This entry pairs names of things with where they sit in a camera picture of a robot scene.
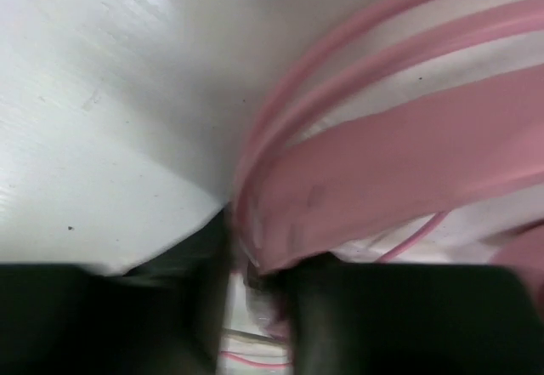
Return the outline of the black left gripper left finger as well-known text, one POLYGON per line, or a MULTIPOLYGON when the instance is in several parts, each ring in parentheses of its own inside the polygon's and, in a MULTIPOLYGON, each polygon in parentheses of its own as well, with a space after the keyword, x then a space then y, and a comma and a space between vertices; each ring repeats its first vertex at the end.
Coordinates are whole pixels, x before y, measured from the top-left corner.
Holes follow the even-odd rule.
POLYGON ((214 374, 230 278, 224 212, 128 272, 1 266, 4 374, 214 374))

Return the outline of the pink headphones with cable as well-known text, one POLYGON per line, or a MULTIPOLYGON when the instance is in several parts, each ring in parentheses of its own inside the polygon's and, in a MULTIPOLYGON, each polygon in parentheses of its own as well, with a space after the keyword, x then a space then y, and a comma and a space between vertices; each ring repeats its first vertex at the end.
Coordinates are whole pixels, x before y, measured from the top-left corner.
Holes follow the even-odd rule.
POLYGON ((502 267, 543 321, 543 0, 365 6, 266 97, 230 213, 252 307, 287 343, 250 268, 502 267))

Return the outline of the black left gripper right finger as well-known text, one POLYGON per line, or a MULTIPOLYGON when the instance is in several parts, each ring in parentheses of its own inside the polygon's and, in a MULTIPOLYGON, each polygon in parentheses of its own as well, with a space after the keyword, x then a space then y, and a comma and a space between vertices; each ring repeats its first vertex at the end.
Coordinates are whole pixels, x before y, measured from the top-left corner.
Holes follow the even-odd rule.
POLYGON ((296 374, 540 374, 543 321, 509 269, 308 259, 261 276, 296 374))

